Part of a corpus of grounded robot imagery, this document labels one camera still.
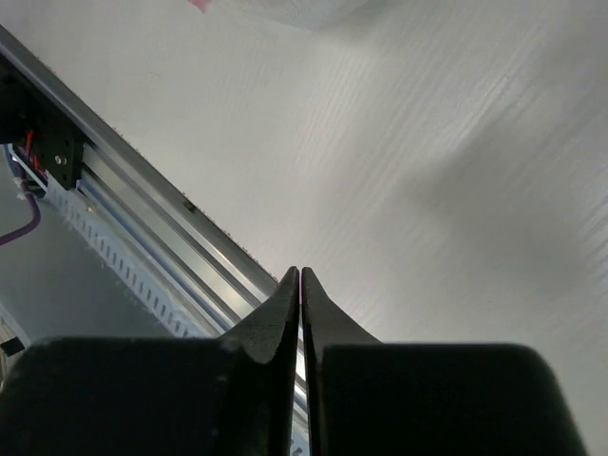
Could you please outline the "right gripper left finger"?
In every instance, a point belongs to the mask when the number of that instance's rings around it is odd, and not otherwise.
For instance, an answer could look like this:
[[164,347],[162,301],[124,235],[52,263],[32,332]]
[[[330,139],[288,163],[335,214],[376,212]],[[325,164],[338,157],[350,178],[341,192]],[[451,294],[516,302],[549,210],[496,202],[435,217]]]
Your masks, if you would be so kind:
[[299,272],[216,338],[49,339],[1,389],[5,455],[285,455]]

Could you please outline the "pink-trimmed mesh laundry bag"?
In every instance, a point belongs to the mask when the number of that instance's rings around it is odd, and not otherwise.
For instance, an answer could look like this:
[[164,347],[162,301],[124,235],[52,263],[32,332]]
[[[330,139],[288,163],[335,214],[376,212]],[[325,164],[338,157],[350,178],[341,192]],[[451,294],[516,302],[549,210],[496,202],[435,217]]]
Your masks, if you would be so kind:
[[206,12],[209,5],[212,3],[211,0],[189,0],[189,3],[199,9],[201,12]]

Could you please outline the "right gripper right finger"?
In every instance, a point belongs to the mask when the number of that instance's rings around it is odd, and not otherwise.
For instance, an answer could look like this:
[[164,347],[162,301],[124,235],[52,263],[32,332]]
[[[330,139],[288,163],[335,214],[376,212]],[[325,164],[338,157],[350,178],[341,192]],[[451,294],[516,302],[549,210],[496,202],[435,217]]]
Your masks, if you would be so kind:
[[510,343],[383,343],[301,274],[314,455],[582,455],[558,381]]

